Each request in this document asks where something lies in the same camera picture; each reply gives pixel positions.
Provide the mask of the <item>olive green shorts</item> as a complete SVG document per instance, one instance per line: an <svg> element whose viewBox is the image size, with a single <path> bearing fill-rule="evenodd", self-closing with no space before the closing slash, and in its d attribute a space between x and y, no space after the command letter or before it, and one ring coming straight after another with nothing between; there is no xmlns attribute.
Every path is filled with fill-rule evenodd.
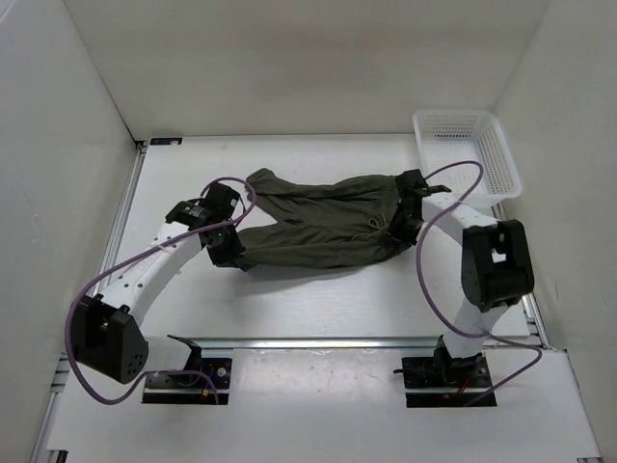
<svg viewBox="0 0 617 463"><path fill-rule="evenodd" d="M351 177L331 185L296 184L260 169L247 177L271 225L238 232L239 268L260 265L338 269L392 259L410 245L388 236L399 203L394 176Z"/></svg>

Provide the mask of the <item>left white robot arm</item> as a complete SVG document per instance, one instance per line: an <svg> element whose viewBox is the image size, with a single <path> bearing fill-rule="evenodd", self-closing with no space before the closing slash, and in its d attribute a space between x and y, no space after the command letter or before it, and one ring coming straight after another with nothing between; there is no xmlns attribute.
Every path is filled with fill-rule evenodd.
<svg viewBox="0 0 617 463"><path fill-rule="evenodd" d="M108 270L112 281L91 294L81 290L65 327L67 359L78 380L81 367L120 384L168 371L181 386L199 381L202 363L196 345L179 336L147 337L141 331L148 310L182 267L201 251L212 258L242 252L235 216L237 197L193 199L166 215L145 250Z"/></svg>

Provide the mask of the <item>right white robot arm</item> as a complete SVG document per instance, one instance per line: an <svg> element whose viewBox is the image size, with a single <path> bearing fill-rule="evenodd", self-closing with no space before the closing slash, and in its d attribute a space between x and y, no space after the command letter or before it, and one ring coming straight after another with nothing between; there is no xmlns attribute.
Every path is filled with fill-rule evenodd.
<svg viewBox="0 0 617 463"><path fill-rule="evenodd" d="M430 295L423 272L424 241L435 227L461 248L464 299L452 321ZM446 327L434 351L433 373L442 384L453 386L481 355L496 322L534 288L524 226L518 220L498 221L464 204L442 185L403 187L387 237L416 247L420 289Z"/></svg>

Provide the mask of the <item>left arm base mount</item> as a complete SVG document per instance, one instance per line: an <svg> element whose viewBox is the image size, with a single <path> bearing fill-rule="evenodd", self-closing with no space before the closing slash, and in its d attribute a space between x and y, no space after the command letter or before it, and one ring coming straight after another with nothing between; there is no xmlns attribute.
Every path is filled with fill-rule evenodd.
<svg viewBox="0 0 617 463"><path fill-rule="evenodd" d="M205 351L190 361L190 373L151 375L142 392L144 404L211 405L229 403L233 359Z"/></svg>

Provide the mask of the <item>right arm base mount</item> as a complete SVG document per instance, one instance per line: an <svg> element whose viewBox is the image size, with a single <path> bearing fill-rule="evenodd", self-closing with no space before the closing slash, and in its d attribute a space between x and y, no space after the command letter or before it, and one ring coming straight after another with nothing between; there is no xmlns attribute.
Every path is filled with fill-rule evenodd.
<svg viewBox="0 0 617 463"><path fill-rule="evenodd" d="M404 357L392 371L403 378L407 408L496 407L488 363L478 354L462 364L453 362L447 372L438 371L434 357Z"/></svg>

